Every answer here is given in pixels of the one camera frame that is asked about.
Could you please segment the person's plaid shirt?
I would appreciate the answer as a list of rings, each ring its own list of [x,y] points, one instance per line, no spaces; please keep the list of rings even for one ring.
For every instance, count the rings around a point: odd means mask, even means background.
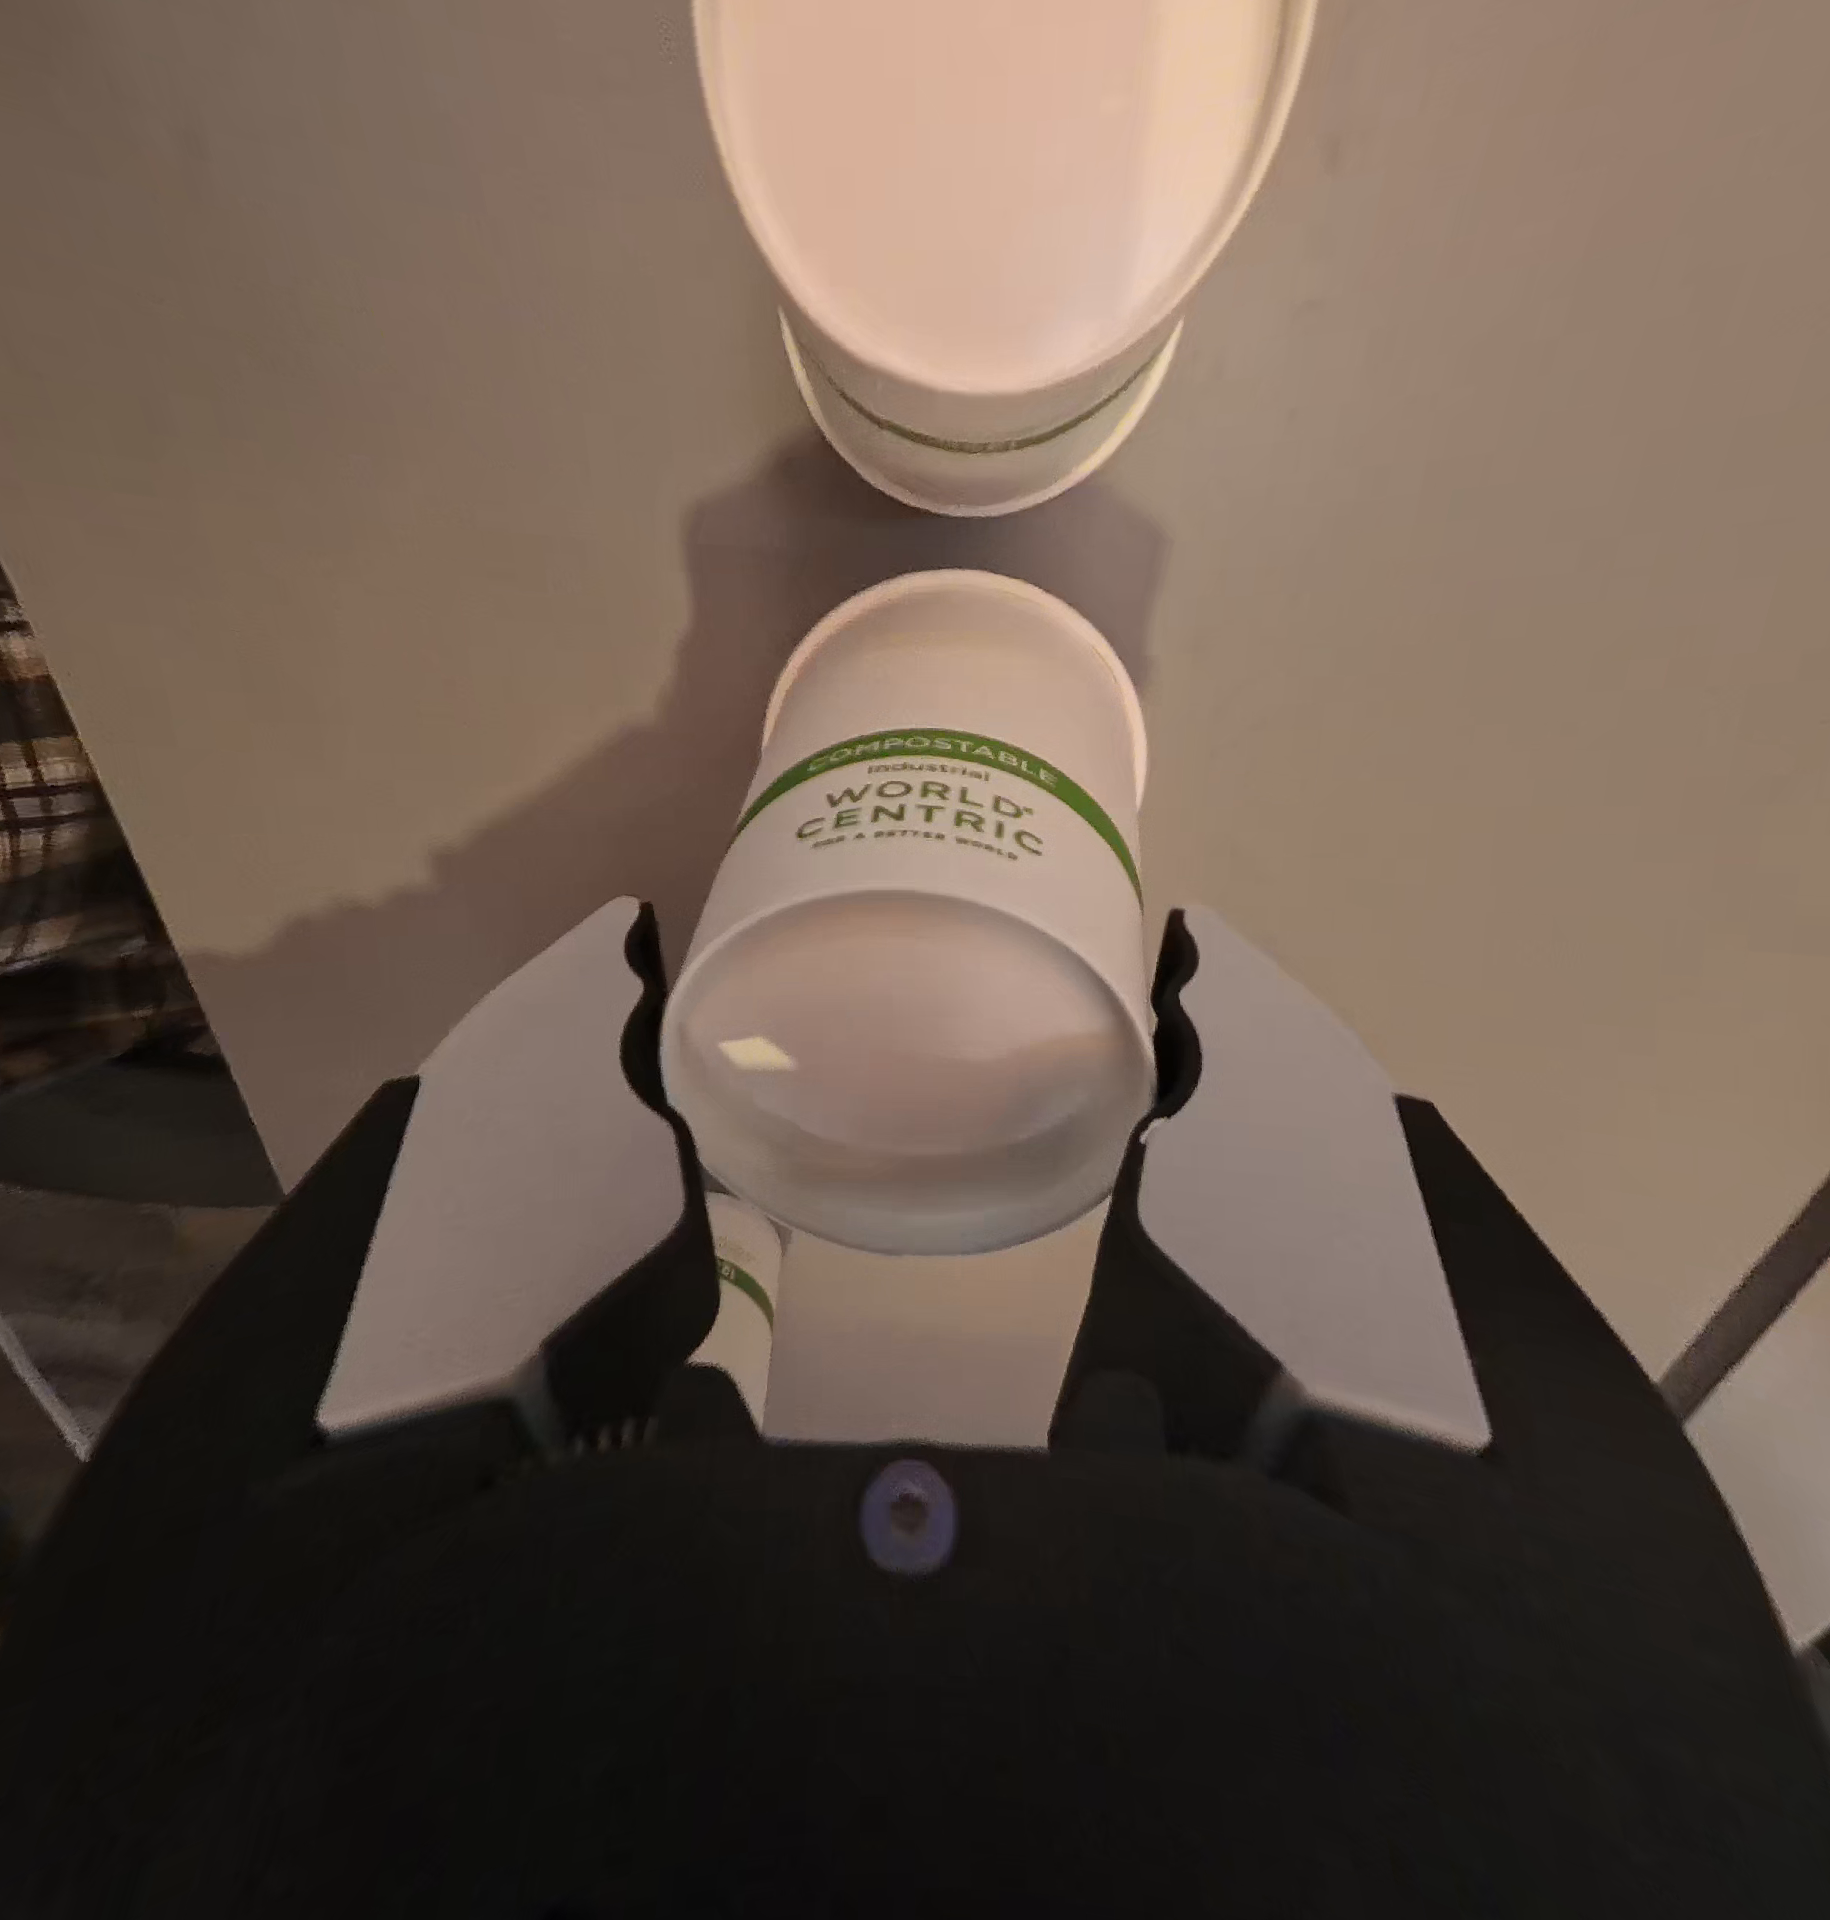
[[[199,998],[0,561],[0,1104],[161,1048]]]

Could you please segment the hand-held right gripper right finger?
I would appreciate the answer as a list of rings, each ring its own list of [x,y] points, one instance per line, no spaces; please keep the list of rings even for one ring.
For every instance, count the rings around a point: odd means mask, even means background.
[[[1053,1411],[1058,1453],[1287,1463],[1330,1424],[1494,1436],[1399,1099],[1203,907],[1152,983],[1158,1099],[1123,1154]]]

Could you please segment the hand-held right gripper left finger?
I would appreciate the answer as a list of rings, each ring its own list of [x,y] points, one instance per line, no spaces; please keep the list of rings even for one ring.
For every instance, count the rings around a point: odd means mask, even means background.
[[[649,1424],[716,1318],[694,1144],[659,1070],[652,907],[618,897],[422,1063],[319,1405],[342,1439],[509,1403],[547,1443]]]

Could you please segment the white cup green band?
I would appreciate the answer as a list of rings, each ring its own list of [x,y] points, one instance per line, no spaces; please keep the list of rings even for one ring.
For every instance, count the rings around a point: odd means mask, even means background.
[[[1109,1197],[1158,1096],[1148,738],[1050,592],[922,570],[788,657],[661,1020],[704,1171],[792,1234],[978,1256]]]
[[[697,3],[792,382],[873,489],[1044,504],[1161,390],[1287,132],[1314,3]]]
[[[759,1431],[786,1240],[763,1213],[725,1193],[707,1195],[707,1219],[716,1309],[691,1363],[723,1374]]]

